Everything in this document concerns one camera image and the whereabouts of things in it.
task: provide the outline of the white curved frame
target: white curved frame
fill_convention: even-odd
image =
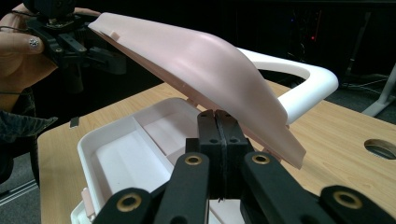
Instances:
[[[254,63],[257,69],[287,73],[305,79],[305,82],[278,97],[288,113],[286,122],[288,125],[338,88],[337,77],[325,68],[280,59],[247,49],[239,50]]]

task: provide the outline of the dark background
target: dark background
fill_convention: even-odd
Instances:
[[[1,15],[19,2],[2,0]],[[389,74],[396,62],[393,1],[77,2],[77,7],[199,30],[239,48],[319,65],[333,71],[340,83],[372,73]],[[361,28],[365,32],[360,38]],[[262,73],[281,84],[289,85],[292,81],[279,74]],[[58,71],[35,84],[37,115],[58,117],[52,126],[55,127],[161,83],[132,60],[127,62],[125,75],[111,75],[89,67],[82,70],[82,78],[84,91],[78,94],[64,90]]]

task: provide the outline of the black bracket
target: black bracket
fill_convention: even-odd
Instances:
[[[209,200],[240,199],[246,223],[396,223],[354,189],[332,186],[316,196],[270,154],[255,151],[222,110],[198,116],[199,138],[186,140],[170,180],[151,193],[124,189],[93,224],[207,223]]]
[[[88,28],[96,17],[83,14],[70,14],[57,20],[44,16],[26,22],[32,35],[43,40],[44,54],[61,69],[64,85],[70,93],[83,91],[80,67],[91,66],[111,74],[126,73],[126,57],[123,54],[91,46],[88,42],[105,46],[101,39]]]

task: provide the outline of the table surface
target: table surface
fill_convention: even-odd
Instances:
[[[270,82],[276,95],[288,89]],[[77,144],[82,136],[111,121],[121,119],[166,98],[186,96],[166,83],[48,130],[38,138],[42,223],[70,223],[70,214],[81,202],[87,187]],[[374,119],[339,105],[322,101],[290,125],[305,147],[302,169],[282,161],[284,167],[307,190],[320,194],[327,186],[355,189],[396,217],[396,160],[368,152],[365,141],[381,139],[396,145],[396,125]]]

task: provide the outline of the pink plastic part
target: pink plastic part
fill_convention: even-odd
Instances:
[[[224,109],[249,137],[300,168],[305,149],[288,114],[253,62],[207,33],[103,13],[90,28],[152,74],[205,108]]]

